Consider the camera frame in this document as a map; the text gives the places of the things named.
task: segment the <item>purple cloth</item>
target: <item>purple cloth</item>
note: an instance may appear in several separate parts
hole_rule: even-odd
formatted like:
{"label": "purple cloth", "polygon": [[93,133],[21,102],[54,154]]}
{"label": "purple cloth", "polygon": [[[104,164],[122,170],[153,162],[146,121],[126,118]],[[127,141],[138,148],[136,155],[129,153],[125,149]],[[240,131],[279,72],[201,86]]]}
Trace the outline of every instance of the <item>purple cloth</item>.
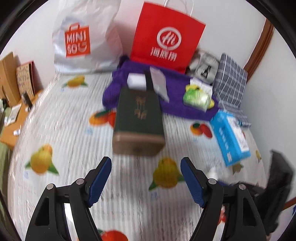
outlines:
{"label": "purple cloth", "polygon": [[[215,106],[206,112],[195,109],[183,104],[183,95],[185,93],[185,86],[190,84],[190,76],[180,74],[178,72],[160,68],[166,77],[166,86],[170,102],[165,102],[159,97],[160,107],[162,112],[171,115],[180,116],[187,119],[209,121],[218,111],[218,102],[212,96]],[[103,94],[103,105],[107,109],[116,108],[120,90],[123,86],[127,86],[127,78],[129,73],[143,74],[144,70],[150,69],[150,65],[141,64],[131,60],[126,60],[122,65],[119,65],[116,71],[112,73],[113,81]]]}

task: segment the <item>blue box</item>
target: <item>blue box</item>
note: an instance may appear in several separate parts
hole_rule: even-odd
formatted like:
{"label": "blue box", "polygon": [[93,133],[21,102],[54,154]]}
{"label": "blue box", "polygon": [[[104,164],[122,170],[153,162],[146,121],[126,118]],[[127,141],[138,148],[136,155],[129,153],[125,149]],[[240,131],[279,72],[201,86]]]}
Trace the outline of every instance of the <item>blue box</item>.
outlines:
{"label": "blue box", "polygon": [[232,114],[220,110],[210,123],[227,167],[251,156],[244,133]]}

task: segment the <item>brown cardboard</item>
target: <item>brown cardboard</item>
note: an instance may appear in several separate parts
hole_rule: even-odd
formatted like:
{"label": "brown cardboard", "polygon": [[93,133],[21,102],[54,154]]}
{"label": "brown cardboard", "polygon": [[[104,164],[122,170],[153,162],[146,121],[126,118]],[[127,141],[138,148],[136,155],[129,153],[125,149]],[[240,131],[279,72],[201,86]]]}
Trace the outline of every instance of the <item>brown cardboard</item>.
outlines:
{"label": "brown cardboard", "polygon": [[33,62],[29,62],[16,68],[17,85],[20,94],[27,92],[30,98],[35,95],[35,86],[33,78]]}
{"label": "brown cardboard", "polygon": [[5,95],[2,88],[0,88],[0,99],[5,99]]}
{"label": "brown cardboard", "polygon": [[12,52],[0,60],[0,93],[5,96],[11,107],[17,105],[21,99],[15,69]]}

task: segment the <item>white label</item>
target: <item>white label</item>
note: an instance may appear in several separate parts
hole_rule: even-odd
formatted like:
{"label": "white label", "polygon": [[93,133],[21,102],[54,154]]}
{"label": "white label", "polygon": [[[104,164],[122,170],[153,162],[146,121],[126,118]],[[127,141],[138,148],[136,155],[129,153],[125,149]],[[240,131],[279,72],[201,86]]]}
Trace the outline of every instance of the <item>white label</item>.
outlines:
{"label": "white label", "polygon": [[159,47],[165,50],[175,50],[181,44],[181,34],[173,27],[165,27],[157,34],[157,43]]}
{"label": "white label", "polygon": [[237,119],[231,116],[227,116],[226,118],[237,140],[237,143],[239,144],[239,148],[241,149],[241,152],[249,151],[248,143],[246,141],[246,138],[244,137],[242,129],[237,124]]}

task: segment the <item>bed sheet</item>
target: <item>bed sheet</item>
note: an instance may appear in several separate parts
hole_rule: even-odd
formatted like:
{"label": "bed sheet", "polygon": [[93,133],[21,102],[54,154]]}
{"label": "bed sheet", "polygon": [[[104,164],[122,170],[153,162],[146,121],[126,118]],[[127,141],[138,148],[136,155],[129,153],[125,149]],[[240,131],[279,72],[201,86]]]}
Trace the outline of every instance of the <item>bed sheet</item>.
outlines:
{"label": "bed sheet", "polygon": [[[188,156],[197,169],[207,173],[215,167],[220,180],[239,180],[266,186],[263,163],[249,129],[244,129],[251,157],[234,173],[225,167],[209,122],[187,120],[164,114],[166,146],[154,157],[115,155],[113,128],[106,120],[94,121],[104,110],[102,95],[111,82],[111,73],[85,76],[57,74],[43,91],[22,127],[14,149],[10,170],[8,200],[13,222],[25,240],[34,208],[49,183],[70,185],[95,168],[102,157],[112,160],[112,171],[99,201],[90,209],[103,235],[115,233],[120,240],[189,240],[202,209],[192,200],[181,176],[180,161]],[[200,134],[198,125],[209,127]],[[51,163],[34,166],[30,160]],[[168,168],[158,169],[159,165]],[[176,180],[163,182],[170,171]],[[66,216],[72,240],[77,240],[70,207]],[[214,240],[220,240],[221,222]]]}

